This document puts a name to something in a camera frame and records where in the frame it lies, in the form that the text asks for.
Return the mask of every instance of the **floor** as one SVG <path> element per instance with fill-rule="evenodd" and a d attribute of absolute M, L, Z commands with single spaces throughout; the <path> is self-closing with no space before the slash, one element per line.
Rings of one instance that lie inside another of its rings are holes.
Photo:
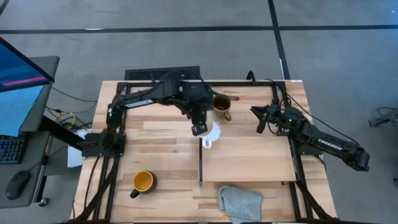
<path fill-rule="evenodd" d="M 394 0 L 274 0 L 274 4 L 280 26 L 398 24 Z M 10 0 L 0 15 L 0 33 L 271 25 L 266 0 Z M 132 68 L 199 65 L 207 79 L 244 78 L 249 70 L 257 78 L 282 78 L 272 30 L 0 35 L 29 57 L 60 56 L 55 87 L 85 99 L 96 99 L 103 80 L 122 80 L 125 69 Z M 282 30 L 280 35 L 290 78 L 303 80 L 312 113 L 356 139 L 371 155 L 369 172 L 355 172 L 325 155 L 338 216 L 396 223 L 398 190 L 392 180 L 398 177 L 398 126 L 370 128 L 368 119 L 376 117 L 377 107 L 398 107 L 398 30 Z M 91 105 L 53 91 L 47 106 L 81 111 Z M 90 121 L 93 113 L 80 117 Z M 0 210 L 0 223 L 67 220 L 78 176 L 77 169 L 49 177 L 48 206 Z"/>

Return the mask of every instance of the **gray cloth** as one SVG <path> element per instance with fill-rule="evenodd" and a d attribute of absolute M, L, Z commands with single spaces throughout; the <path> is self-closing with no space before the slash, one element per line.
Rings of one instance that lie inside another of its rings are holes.
<path fill-rule="evenodd" d="M 262 195 L 236 187 L 218 189 L 218 208 L 225 211 L 232 224 L 261 222 Z"/>

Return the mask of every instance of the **wooden table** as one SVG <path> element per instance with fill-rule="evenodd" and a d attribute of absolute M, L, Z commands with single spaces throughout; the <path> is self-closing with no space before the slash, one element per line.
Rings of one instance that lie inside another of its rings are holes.
<path fill-rule="evenodd" d="M 93 131 L 99 133 L 105 128 L 107 105 L 113 99 L 116 91 L 116 81 L 103 82 L 99 93 L 93 121 Z M 303 83 L 286 81 L 288 93 L 309 111 Z M 243 142 L 248 139 L 268 144 L 268 150 L 274 153 L 282 150 L 282 164 L 278 169 L 255 170 L 264 179 L 248 179 L 248 181 L 215 182 L 216 179 L 204 181 L 199 186 L 199 139 L 193 137 L 191 123 L 173 106 L 150 105 L 129 110 L 127 112 L 126 133 L 127 144 L 120 160 L 116 191 L 113 200 L 111 222 L 228 222 L 229 218 L 219 211 L 216 192 L 223 185 L 232 185 L 242 189 L 260 192 L 264 196 L 262 203 L 262 219 L 270 221 L 294 221 L 294 210 L 290 196 L 289 185 L 281 180 L 291 180 L 292 165 L 286 159 L 286 141 L 283 137 L 275 137 L 267 129 L 263 134 L 256 132 L 257 118 L 250 112 L 251 106 L 264 106 L 271 103 L 272 91 L 268 86 L 253 87 L 214 87 L 215 90 L 229 95 L 240 96 L 240 101 L 233 102 L 231 108 L 232 122 L 219 121 L 221 126 L 221 142 L 233 147 L 237 138 Z M 274 148 L 260 138 L 273 142 Z M 264 163 L 272 162 L 274 157 L 261 154 Z M 206 158 L 203 155 L 203 166 Z M 303 168 L 307 178 L 309 191 L 327 213 L 336 216 L 324 166 L 313 156 L 302 156 Z M 76 214 L 83 210 L 83 202 L 88 184 L 88 177 L 93 168 L 95 158 L 84 161 L 75 197 Z M 94 196 L 100 178 L 102 158 L 95 168 L 91 182 L 88 201 Z M 131 199 L 132 178 L 142 169 L 151 170 L 159 180 L 158 187 L 152 194 L 140 195 Z M 209 172 L 203 170 L 203 180 Z M 214 178 L 223 178 L 217 174 Z M 305 217 L 303 198 L 298 190 L 298 199 L 302 216 Z M 100 218 L 104 217 L 108 193 L 105 192 L 101 203 Z"/>

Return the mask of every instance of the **monitor screen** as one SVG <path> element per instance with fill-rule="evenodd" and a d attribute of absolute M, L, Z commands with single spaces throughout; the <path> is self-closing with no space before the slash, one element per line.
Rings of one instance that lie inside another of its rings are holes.
<path fill-rule="evenodd" d="M 45 85 L 53 78 L 0 38 L 0 92 Z"/>

